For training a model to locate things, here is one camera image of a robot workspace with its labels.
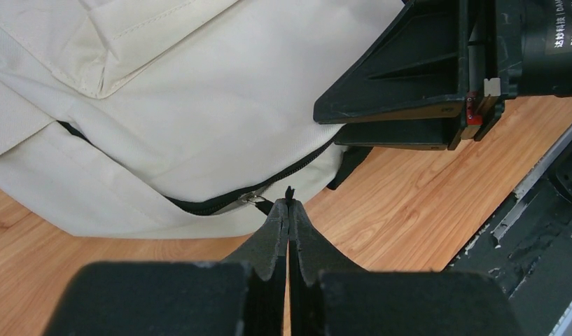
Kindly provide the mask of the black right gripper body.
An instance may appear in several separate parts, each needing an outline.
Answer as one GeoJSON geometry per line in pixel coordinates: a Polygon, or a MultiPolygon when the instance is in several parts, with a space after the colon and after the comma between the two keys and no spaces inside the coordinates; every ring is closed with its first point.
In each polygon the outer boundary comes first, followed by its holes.
{"type": "Polygon", "coordinates": [[[469,1],[468,105],[481,141],[518,97],[572,97],[572,1],[469,1]]]}

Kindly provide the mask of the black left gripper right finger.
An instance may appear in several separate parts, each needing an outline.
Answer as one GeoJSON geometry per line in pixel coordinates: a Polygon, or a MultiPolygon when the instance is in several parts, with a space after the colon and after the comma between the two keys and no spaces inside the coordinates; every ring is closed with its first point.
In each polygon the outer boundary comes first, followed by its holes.
{"type": "Polygon", "coordinates": [[[521,335],[489,277],[470,272],[370,272],[288,205],[293,335],[521,335]]]}

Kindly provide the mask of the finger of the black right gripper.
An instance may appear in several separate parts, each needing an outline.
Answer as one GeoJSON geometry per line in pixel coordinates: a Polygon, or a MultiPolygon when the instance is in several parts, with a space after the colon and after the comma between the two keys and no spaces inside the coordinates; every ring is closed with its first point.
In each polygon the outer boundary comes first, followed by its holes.
{"type": "Polygon", "coordinates": [[[315,102],[320,124],[453,118],[468,91],[468,2],[408,1],[315,102]]]}
{"type": "Polygon", "coordinates": [[[342,146],[384,147],[416,151],[452,151],[467,127],[464,116],[388,120],[345,125],[335,136],[342,146]]]}

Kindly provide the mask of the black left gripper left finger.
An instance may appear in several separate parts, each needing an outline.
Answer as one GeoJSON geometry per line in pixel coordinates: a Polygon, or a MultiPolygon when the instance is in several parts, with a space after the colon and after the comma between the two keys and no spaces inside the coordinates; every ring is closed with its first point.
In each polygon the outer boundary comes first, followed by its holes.
{"type": "Polygon", "coordinates": [[[248,335],[280,326],[285,199],[263,202],[262,226],[227,258],[94,262],[67,285],[46,335],[248,335]],[[257,328],[257,323],[264,326],[257,328]]]}

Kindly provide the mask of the cream canvas backpack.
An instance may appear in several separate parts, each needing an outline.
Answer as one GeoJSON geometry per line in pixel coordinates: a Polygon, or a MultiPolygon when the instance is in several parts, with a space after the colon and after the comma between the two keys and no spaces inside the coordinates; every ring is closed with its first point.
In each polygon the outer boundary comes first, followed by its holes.
{"type": "Polygon", "coordinates": [[[315,101],[402,1],[0,1],[0,189],[79,237],[257,230],[336,177],[315,101]]]}

